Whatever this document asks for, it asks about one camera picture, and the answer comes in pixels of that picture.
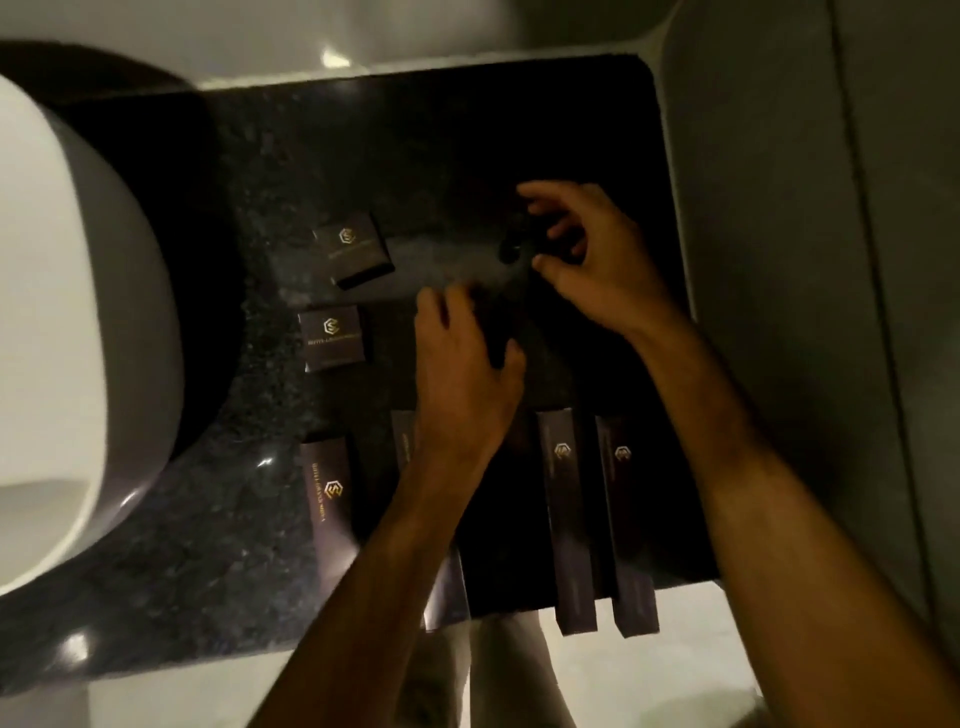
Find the person's right hand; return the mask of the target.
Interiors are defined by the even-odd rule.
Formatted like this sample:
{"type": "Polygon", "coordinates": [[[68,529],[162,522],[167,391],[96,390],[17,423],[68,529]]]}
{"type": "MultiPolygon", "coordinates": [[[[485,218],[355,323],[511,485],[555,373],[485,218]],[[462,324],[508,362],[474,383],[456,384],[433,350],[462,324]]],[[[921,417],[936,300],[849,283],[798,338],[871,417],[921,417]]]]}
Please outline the person's right hand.
{"type": "Polygon", "coordinates": [[[585,295],[560,297],[635,345],[690,336],[690,321],[669,293],[639,225],[600,185],[541,179],[524,181],[516,191],[532,215],[561,214],[549,237],[581,233],[567,258],[555,258],[582,263],[592,285],[585,295]]]}

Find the person's left hand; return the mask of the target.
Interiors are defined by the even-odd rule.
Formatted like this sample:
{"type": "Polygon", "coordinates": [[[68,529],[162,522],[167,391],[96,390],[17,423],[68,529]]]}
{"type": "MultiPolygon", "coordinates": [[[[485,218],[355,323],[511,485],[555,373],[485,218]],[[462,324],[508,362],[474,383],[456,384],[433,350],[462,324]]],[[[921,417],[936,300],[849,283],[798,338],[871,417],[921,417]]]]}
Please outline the person's left hand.
{"type": "Polygon", "coordinates": [[[521,397],[505,397],[465,285],[422,288],[415,299],[416,449],[482,476],[521,397]]]}

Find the small black bottle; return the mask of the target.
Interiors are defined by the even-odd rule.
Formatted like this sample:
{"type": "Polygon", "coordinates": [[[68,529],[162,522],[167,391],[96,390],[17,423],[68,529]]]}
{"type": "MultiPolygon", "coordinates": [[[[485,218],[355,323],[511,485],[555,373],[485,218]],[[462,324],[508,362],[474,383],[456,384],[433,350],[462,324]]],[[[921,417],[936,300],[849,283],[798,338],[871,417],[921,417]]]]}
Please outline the small black bottle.
{"type": "Polygon", "coordinates": [[[549,230],[562,220],[561,213],[531,215],[526,211],[514,211],[506,218],[505,231],[497,247],[497,260],[503,265],[531,261],[538,254],[558,258],[570,251],[566,238],[551,238],[549,230]]]}

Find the person's left forearm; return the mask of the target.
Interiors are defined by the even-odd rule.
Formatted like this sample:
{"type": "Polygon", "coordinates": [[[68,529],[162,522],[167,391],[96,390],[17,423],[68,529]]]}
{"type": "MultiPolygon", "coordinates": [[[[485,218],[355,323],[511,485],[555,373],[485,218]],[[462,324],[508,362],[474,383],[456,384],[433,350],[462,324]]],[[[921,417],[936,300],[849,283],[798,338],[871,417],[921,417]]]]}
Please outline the person's left forearm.
{"type": "Polygon", "coordinates": [[[388,728],[426,603],[491,451],[427,443],[247,728],[388,728]]]}

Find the person's right forearm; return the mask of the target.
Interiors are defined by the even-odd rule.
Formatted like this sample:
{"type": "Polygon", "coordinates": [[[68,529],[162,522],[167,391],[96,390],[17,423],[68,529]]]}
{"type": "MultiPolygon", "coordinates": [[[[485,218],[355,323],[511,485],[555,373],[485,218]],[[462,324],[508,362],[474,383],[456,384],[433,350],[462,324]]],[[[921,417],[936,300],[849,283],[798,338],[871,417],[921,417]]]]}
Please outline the person's right forearm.
{"type": "Polygon", "coordinates": [[[960,728],[960,681],[673,306],[625,334],[696,481],[727,600],[781,728],[960,728]]]}

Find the black rectangular tray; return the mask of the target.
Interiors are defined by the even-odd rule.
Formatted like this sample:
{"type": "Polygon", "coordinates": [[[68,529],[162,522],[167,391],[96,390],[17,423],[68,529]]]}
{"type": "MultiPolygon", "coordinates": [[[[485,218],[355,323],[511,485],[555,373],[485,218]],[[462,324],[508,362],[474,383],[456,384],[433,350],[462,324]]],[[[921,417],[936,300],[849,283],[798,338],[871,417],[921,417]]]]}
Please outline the black rectangular tray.
{"type": "Polygon", "coordinates": [[[626,417],[641,455],[654,588],[719,577],[687,458],[656,387],[629,343],[588,319],[523,261],[498,261],[499,237],[426,234],[387,239],[395,271],[361,286],[375,364],[359,394],[363,427],[386,422],[386,403],[413,403],[415,297],[426,286],[478,286],[477,316],[492,361],[507,340],[526,355],[522,404],[457,531],[471,614],[539,610],[557,602],[537,413],[573,413],[595,597],[615,594],[615,571],[594,418],[626,417]]]}

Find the long dark box gold logo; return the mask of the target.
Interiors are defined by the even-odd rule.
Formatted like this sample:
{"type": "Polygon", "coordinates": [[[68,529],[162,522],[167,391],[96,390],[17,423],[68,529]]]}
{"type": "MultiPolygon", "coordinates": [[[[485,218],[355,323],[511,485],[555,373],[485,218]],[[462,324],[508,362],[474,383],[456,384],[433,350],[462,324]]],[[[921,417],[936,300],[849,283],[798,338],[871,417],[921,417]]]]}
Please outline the long dark box gold logo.
{"type": "Polygon", "coordinates": [[[594,422],[614,570],[614,623],[624,639],[657,634],[661,628],[642,506],[637,432],[626,417],[596,416],[594,422]]]}
{"type": "Polygon", "coordinates": [[[536,413],[557,604],[564,637],[597,630],[594,560],[570,408],[536,413]]]}
{"type": "Polygon", "coordinates": [[[313,527],[320,598],[326,601],[361,551],[354,529],[354,485],[346,437],[300,446],[313,527]]]}
{"type": "MultiPolygon", "coordinates": [[[[402,474],[414,453],[416,413],[391,410],[390,424],[395,459],[402,474]]],[[[467,622],[471,618],[462,560],[457,540],[452,540],[438,569],[424,608],[422,628],[427,632],[467,622]]]]}

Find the small dark box gold logo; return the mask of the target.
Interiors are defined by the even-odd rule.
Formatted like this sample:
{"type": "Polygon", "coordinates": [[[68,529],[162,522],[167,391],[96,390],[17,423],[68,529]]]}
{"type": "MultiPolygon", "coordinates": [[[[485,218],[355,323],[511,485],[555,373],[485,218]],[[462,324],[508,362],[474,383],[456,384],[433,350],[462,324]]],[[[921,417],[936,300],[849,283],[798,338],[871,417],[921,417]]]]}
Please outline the small dark box gold logo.
{"type": "Polygon", "coordinates": [[[366,211],[311,230],[322,273],[340,290],[350,290],[393,273],[384,238],[374,216],[366,211]]]}
{"type": "Polygon", "coordinates": [[[365,331],[358,305],[304,310],[296,314],[304,370],[308,374],[367,361],[365,331]]]}

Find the person's beige trousers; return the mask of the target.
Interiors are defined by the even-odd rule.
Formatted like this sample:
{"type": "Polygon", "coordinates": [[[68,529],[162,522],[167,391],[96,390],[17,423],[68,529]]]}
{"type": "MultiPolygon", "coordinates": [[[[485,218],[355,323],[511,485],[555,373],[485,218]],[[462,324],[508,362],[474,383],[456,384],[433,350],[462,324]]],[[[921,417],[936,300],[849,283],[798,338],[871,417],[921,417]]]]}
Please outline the person's beige trousers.
{"type": "Polygon", "coordinates": [[[576,728],[536,612],[421,632],[394,728],[576,728]]]}

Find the white ceramic sink basin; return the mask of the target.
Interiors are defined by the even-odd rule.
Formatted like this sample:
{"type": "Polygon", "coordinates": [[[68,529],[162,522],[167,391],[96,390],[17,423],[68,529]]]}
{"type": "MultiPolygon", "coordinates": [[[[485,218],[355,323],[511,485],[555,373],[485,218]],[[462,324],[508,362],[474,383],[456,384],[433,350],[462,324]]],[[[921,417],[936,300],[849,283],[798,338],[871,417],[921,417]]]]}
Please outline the white ceramic sink basin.
{"type": "Polygon", "coordinates": [[[184,399],[170,275],[140,203],[0,75],[0,598],[131,515],[184,399]]]}

